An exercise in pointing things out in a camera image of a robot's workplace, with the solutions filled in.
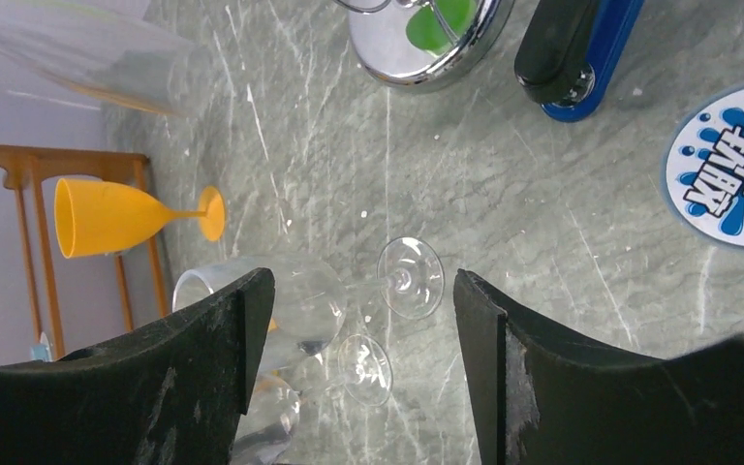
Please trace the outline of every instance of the chair leg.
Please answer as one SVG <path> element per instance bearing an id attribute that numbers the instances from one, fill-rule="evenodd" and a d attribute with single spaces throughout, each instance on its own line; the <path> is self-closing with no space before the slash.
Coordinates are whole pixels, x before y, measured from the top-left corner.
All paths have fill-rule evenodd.
<path id="1" fill-rule="evenodd" d="M 127 274 L 124 271 L 124 259 L 120 256 L 115 256 L 115 276 L 118 278 L 118 291 L 121 293 L 121 313 L 124 315 L 124 327 L 127 332 L 130 332 L 135 326 L 130 305 L 130 292 L 127 289 Z"/>
<path id="2" fill-rule="evenodd" d="M 27 292 L 30 297 L 30 312 L 33 317 L 33 331 L 37 343 L 41 339 L 42 322 L 38 304 L 38 289 L 36 289 L 36 273 L 33 267 L 33 252 L 30 247 L 30 232 L 27 228 L 27 208 L 24 203 L 24 191 L 15 189 L 15 206 L 18 210 L 18 231 L 21 234 L 21 252 L 24 255 L 24 270 L 27 274 Z"/>
<path id="3" fill-rule="evenodd" d="M 39 240 L 41 241 L 46 298 L 49 303 L 49 321 L 52 325 L 53 355 L 55 358 L 61 358 L 66 354 L 64 331 L 61 327 L 61 310 L 58 307 L 58 291 L 55 287 L 55 270 L 52 268 L 52 251 L 49 247 L 49 232 L 47 230 L 47 211 L 44 207 L 38 163 L 37 158 L 30 157 L 30 184 L 33 189 L 33 199 L 36 203 L 36 219 L 38 220 Z"/>
<path id="4" fill-rule="evenodd" d="M 143 163 L 136 160 L 134 169 L 136 174 L 136 183 L 139 189 L 146 191 L 146 178 L 143 175 Z M 164 287 L 164 272 L 161 270 L 161 259 L 158 257 L 158 239 L 156 236 L 150 237 L 146 241 L 149 251 L 149 265 L 152 270 L 152 282 L 155 287 L 155 297 L 158 299 L 158 311 L 161 318 L 170 314 L 170 306 L 167 303 L 167 290 Z"/>

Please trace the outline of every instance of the white wall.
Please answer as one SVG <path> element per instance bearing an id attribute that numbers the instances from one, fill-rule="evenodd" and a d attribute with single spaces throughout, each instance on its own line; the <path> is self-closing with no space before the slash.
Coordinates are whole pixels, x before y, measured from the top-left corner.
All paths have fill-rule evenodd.
<path id="1" fill-rule="evenodd" d="M 143 17 L 150 0 L 71 0 L 114 10 L 124 15 Z M 47 81 L 27 71 L 0 54 L 0 91 L 14 95 L 28 94 L 40 99 L 51 99 L 89 107 L 97 107 L 96 100 Z"/>

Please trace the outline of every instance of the clear drinking glass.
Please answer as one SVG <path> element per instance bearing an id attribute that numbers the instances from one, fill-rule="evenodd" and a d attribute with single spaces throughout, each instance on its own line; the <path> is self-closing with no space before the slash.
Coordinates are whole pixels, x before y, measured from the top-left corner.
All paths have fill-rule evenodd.
<path id="1" fill-rule="evenodd" d="M 259 375 L 249 412 L 241 419 L 232 443 L 230 465 L 275 463 L 292 443 L 300 407 L 333 388 L 343 387 L 365 406 L 387 402 L 392 370 L 387 353 L 375 340 L 360 334 L 349 336 L 338 350 L 338 367 L 337 376 L 300 391 L 276 376 Z"/>
<path id="2" fill-rule="evenodd" d="M 77 92 L 163 114 L 195 114 L 212 88 L 207 48 L 64 0 L 0 0 L 0 52 Z"/>
<path id="3" fill-rule="evenodd" d="M 346 289 L 326 263 L 306 254 L 238 257 L 184 272 L 175 284 L 172 311 L 195 303 L 255 268 L 275 276 L 272 322 L 259 371 L 291 366 L 319 354 L 346 318 Z"/>

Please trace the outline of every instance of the coaster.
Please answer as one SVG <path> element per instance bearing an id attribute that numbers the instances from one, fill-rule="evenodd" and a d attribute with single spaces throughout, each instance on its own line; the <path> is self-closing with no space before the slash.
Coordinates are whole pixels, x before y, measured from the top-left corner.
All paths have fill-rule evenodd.
<path id="1" fill-rule="evenodd" d="M 684 223 L 744 250 L 744 85 L 685 118 L 664 157 L 661 184 Z"/>

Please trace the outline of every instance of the gray marble surface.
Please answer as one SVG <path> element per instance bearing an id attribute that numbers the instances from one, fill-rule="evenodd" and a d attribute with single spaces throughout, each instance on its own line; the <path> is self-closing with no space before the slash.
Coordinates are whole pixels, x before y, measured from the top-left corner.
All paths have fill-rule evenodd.
<path id="1" fill-rule="evenodd" d="M 309 251 L 342 278 L 370 278 L 398 235 L 425 239 L 447 269 L 449 298 L 425 320 L 376 299 L 350 309 L 342 335 L 387 348 L 392 397 L 365 409 L 336 390 L 304 406 L 287 460 L 480 462 L 450 298 L 459 267 L 651 356 L 744 331 L 744 255 L 690 232 L 657 188 L 678 122 L 744 80 L 744 1 L 647 0 L 605 101 L 573 125 L 544 116 L 513 78 L 536 3 L 517 0 L 464 80 L 416 96 L 357 67 L 345 14 L 327 0 L 153 0 L 148 20 L 215 52 L 213 97 L 189 120 L 108 108 L 111 146 L 152 157 L 165 203 L 191 208 L 215 184 L 230 214 L 217 244 L 191 222 L 166 228 L 173 277 Z M 319 381 L 333 350 L 287 380 Z"/>

